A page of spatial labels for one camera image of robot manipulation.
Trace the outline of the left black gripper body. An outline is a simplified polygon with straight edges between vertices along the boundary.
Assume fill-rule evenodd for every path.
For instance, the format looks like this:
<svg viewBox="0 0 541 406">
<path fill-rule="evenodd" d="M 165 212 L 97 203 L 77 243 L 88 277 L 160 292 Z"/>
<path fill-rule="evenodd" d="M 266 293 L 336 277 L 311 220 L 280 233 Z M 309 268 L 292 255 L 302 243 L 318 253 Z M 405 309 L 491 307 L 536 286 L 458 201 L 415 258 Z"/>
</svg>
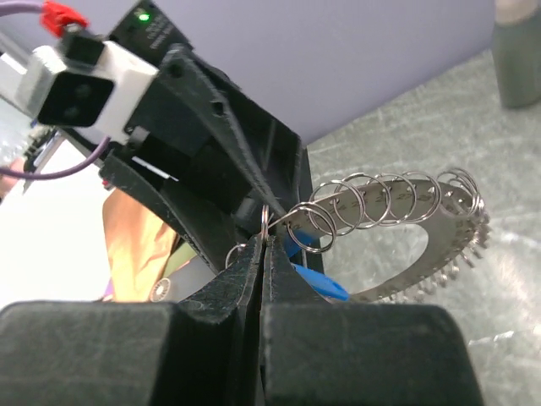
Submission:
<svg viewBox="0 0 541 406">
<path fill-rule="evenodd" d="M 167 91 L 159 85 L 158 76 L 164 57 L 176 44 L 187 47 L 197 57 L 199 56 L 194 52 L 189 40 L 153 1 L 136 3 L 113 29 L 110 37 L 121 47 L 155 66 L 158 73 L 128 121 L 128 144 L 114 148 L 109 155 L 114 154 L 125 162 L 144 167 L 160 178 L 179 183 L 182 166 L 187 163 L 188 158 L 178 149 L 180 143 L 173 135 L 175 126 L 172 120 L 172 109 L 176 104 L 168 96 Z M 213 68 L 225 75 L 220 69 Z M 299 200 L 303 163 L 302 141 L 292 131 L 291 208 Z M 235 226 L 234 245 L 238 241 L 249 239 L 259 231 L 263 206 L 267 205 L 255 206 L 250 212 L 250 218 L 245 222 L 240 222 L 236 217 L 230 216 Z"/>
</svg>

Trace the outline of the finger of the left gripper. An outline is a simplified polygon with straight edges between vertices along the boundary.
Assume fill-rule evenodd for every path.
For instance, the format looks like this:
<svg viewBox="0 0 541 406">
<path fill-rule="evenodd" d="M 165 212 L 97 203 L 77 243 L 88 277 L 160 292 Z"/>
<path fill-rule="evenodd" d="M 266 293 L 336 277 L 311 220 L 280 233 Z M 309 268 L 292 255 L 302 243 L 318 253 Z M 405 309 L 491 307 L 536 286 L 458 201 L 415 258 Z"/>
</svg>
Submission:
<svg viewBox="0 0 541 406">
<path fill-rule="evenodd" d="M 187 156 L 184 195 L 247 221 L 255 206 L 292 206 L 292 131 L 187 47 L 172 46 L 159 85 L 175 102 L 175 140 Z"/>
<path fill-rule="evenodd" d="M 224 269 L 227 252 L 236 242 L 230 216 L 181 184 L 114 154 L 105 158 L 100 175 L 168 224 L 213 272 Z"/>
</svg>

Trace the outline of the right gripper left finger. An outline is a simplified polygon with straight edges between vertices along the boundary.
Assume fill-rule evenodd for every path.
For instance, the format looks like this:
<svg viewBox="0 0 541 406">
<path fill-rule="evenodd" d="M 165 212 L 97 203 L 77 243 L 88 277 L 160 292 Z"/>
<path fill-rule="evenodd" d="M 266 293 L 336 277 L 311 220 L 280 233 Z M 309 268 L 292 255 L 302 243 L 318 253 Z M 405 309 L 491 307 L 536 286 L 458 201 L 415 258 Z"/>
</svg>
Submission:
<svg viewBox="0 0 541 406">
<path fill-rule="evenodd" d="M 265 245 L 178 302 L 33 301 L 1 313 L 4 405 L 253 405 Z"/>
</svg>

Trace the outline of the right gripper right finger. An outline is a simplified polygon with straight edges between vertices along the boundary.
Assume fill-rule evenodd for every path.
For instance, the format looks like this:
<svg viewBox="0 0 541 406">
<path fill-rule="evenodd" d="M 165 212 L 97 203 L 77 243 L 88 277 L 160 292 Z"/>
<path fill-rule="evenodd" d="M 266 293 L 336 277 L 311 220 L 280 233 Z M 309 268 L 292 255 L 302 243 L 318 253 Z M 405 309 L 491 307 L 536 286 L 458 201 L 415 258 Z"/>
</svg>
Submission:
<svg viewBox="0 0 541 406">
<path fill-rule="evenodd" d="M 281 242 L 264 257 L 261 310 L 269 405 L 480 405 L 462 332 L 426 304 L 330 304 Z"/>
</svg>

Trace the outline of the blue tagged key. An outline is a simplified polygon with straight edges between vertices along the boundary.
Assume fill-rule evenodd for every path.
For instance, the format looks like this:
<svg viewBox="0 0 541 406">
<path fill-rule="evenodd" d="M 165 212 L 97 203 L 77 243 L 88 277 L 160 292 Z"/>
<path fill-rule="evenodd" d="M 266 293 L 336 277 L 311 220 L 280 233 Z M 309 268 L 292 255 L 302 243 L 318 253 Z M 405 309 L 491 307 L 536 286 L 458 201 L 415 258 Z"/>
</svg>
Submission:
<svg viewBox="0 0 541 406">
<path fill-rule="evenodd" d="M 294 235 L 302 245 L 299 246 L 288 233 L 285 233 L 283 248 L 296 273 L 325 300 L 348 301 L 350 294 L 347 290 L 324 273 L 319 240 L 301 230 L 295 231 Z"/>
</svg>

